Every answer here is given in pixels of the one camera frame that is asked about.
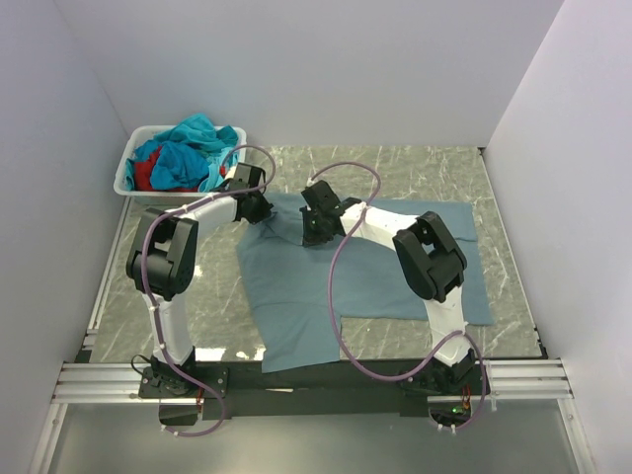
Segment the grey-blue t shirt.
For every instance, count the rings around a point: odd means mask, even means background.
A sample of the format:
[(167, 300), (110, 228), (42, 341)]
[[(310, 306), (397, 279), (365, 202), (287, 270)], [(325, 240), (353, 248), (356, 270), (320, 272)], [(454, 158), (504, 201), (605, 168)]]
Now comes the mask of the grey-blue t shirt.
[[(327, 277), (339, 243), (302, 246), (305, 201), (274, 193), (272, 216), (247, 227), (236, 252), (253, 320), (266, 347), (265, 372), (336, 361), (340, 347), (327, 306)], [(427, 320), (396, 254), (354, 237), (334, 272), (336, 319)]]

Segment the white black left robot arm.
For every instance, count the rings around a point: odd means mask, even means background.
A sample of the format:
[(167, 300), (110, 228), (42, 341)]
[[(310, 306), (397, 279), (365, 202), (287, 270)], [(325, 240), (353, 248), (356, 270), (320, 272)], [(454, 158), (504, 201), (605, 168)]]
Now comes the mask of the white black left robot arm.
[(143, 377), (145, 386), (160, 387), (174, 397), (194, 390), (220, 391), (218, 382), (199, 374), (185, 293), (194, 278), (201, 237), (224, 224), (255, 224), (271, 215), (273, 205), (264, 196), (270, 180), (264, 169), (239, 163), (205, 197), (174, 209), (150, 207), (141, 215), (125, 272), (141, 293), (151, 321), (151, 372)]

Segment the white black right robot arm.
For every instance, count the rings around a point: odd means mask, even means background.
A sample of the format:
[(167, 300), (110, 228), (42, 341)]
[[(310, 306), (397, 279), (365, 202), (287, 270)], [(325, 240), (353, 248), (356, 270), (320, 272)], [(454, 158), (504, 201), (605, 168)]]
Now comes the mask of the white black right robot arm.
[[(371, 200), (344, 200), (325, 181), (312, 182), (301, 192), (306, 205), (303, 244), (325, 244), (343, 238), (332, 258), (327, 277), (327, 305), (334, 335), (348, 361), (363, 374), (379, 381), (418, 384), (435, 394), (466, 395), (471, 377), (486, 383), (480, 350), (466, 333), (462, 293), (467, 260), (443, 220), (433, 211), (420, 216), (384, 210)], [(336, 263), (354, 237), (393, 251), (405, 282), (425, 305), (432, 332), (431, 352), (414, 368), (397, 375), (382, 375), (357, 360), (343, 341), (336, 322), (333, 282)]]

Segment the light cyan t shirt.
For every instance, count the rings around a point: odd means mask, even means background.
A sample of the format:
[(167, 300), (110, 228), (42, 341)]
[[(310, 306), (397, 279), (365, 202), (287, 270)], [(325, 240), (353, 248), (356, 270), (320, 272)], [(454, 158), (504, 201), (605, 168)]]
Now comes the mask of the light cyan t shirt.
[(125, 159), (122, 187), (148, 193), (205, 193), (218, 186), (238, 162), (230, 148), (204, 155), (188, 145), (149, 144)]

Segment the blue t shirt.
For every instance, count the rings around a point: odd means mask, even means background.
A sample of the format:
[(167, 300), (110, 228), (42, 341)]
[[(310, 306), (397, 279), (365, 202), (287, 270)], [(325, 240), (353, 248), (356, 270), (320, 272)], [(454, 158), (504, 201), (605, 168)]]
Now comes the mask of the blue t shirt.
[(141, 192), (194, 192), (209, 175), (204, 158), (184, 143), (148, 140), (130, 161), (133, 189)]

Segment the teal t shirt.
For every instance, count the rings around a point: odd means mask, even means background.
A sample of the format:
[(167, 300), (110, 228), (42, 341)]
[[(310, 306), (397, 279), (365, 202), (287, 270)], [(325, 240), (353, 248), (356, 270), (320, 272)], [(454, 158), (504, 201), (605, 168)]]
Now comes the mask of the teal t shirt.
[(239, 136), (232, 126), (216, 128), (206, 115), (195, 114), (185, 118), (176, 126), (157, 133), (154, 140), (159, 143), (184, 144), (196, 151), (213, 154), (226, 148), (236, 147)]

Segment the red t shirt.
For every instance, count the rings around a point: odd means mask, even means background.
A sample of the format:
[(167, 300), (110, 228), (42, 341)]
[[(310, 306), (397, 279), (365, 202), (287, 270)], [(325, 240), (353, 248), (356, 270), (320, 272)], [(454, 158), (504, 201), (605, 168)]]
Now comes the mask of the red t shirt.
[(227, 174), (221, 163), (205, 165), (195, 151), (158, 146), (144, 161), (132, 162), (133, 186), (143, 192), (204, 193), (220, 184)]

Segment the white plastic laundry basket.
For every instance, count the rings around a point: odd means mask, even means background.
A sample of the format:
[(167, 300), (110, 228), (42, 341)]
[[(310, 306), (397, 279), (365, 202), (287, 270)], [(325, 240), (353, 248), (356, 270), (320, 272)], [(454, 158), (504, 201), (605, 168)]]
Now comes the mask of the white plastic laundry basket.
[(137, 191), (132, 186), (127, 176), (127, 161), (135, 157), (134, 150), (144, 144), (147, 140), (152, 139), (156, 134), (175, 127), (174, 124), (169, 125), (145, 125), (134, 130), (127, 141), (118, 163), (118, 168), (114, 180), (114, 191), (125, 198), (133, 198), (138, 204), (165, 204), (172, 207), (179, 206), (183, 203), (191, 202), (200, 198), (204, 198), (206, 193), (176, 193), (176, 192), (142, 192)]

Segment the aluminium rail frame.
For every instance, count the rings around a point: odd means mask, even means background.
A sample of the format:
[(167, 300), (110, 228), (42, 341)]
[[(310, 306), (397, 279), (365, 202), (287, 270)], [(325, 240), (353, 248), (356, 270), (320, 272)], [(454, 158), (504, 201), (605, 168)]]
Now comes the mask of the aluminium rail frame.
[(86, 362), (63, 369), (34, 473), (574, 473), (571, 388), (558, 359), (494, 359), (485, 412), (456, 434), (392, 414), (239, 418), (217, 433), (161, 432), (128, 365), (148, 353), (146, 308), (124, 277), (141, 207), (124, 205), (88, 325)]

